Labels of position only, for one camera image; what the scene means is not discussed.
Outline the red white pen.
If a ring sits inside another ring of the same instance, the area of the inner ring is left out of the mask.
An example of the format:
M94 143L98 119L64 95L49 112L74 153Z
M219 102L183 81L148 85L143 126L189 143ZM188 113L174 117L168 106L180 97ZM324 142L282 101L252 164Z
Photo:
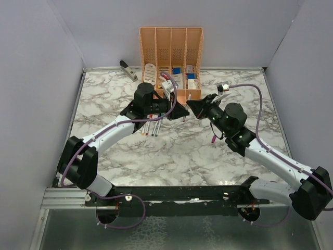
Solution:
M145 135L148 135L148 134L149 134L150 124L151 124L151 122L147 122L147 123L146 123L146 127L145 127Z

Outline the green white pen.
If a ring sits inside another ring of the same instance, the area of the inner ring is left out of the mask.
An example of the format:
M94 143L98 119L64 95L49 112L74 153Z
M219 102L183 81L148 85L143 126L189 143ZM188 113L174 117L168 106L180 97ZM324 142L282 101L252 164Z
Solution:
M155 130L155 137L158 136L158 133L159 133L160 127L161 127L161 123L159 122L158 125L157 125L157 127L156 127L156 130Z

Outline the pink white pen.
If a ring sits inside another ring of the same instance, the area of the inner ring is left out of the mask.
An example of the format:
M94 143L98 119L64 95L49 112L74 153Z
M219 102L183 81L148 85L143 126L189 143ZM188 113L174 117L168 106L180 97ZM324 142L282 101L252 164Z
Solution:
M188 104L187 104L187 102L189 101L191 99L191 93L189 93L189 96L188 96L188 98L187 98L187 101L186 101L186 104L185 104L185 109L188 111ZM186 116L184 116L183 118L182 118L182 122L185 122L186 121Z

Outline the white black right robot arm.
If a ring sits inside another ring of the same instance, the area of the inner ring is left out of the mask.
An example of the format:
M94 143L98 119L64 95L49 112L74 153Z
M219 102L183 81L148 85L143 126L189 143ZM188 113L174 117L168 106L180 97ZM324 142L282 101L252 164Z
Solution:
M239 103L229 103L224 109L216 94L204 99L188 100L187 106L197 119L207 118L225 138L235 153L256 161L282 178L286 184L269 184L256 179L239 190L239 198L250 204L257 198L269 199L291 206L300 216L315 220L332 200L332 185L328 171L298 163L276 151L245 127L247 115Z

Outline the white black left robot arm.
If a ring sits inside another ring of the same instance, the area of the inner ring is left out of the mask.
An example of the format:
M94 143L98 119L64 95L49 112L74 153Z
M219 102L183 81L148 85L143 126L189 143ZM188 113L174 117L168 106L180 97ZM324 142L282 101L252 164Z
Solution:
M159 96L152 84L139 84L133 100L113 122L82 139L70 137L57 166L57 172L62 175L61 182L68 179L78 188L97 194L101 204L112 204L115 198L113 185L98 174L99 156L119 140L141 129L149 122L149 115L158 115L156 121L162 118L174 120L189 115L177 101L177 83L167 80L162 88L163 97Z

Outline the blue white pen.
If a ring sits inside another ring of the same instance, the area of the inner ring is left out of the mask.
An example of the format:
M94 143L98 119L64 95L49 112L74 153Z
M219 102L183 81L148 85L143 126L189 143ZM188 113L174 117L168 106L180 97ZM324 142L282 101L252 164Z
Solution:
M152 133L151 133L151 136L154 136L154 135L155 135L155 132L156 132L157 127L158 127L158 124L159 124L159 121L156 121L156 123L155 123L155 125L154 125L154 127L153 127L153 131L152 131Z

